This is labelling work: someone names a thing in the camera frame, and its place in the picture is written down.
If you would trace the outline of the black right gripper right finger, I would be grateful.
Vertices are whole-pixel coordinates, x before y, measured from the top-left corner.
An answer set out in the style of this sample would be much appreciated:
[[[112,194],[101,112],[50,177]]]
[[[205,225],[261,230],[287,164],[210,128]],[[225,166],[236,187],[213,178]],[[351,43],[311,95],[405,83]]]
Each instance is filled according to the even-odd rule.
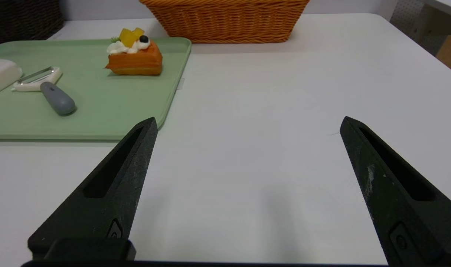
[[[451,200],[364,123],[340,135],[388,264],[451,266]]]

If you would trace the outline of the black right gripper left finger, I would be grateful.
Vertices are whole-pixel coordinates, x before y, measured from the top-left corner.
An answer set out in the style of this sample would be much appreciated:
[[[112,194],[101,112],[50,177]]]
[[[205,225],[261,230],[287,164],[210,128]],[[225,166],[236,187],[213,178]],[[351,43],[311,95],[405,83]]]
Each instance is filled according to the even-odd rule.
[[[135,125],[29,237],[34,260],[133,260],[129,234],[158,127]]]

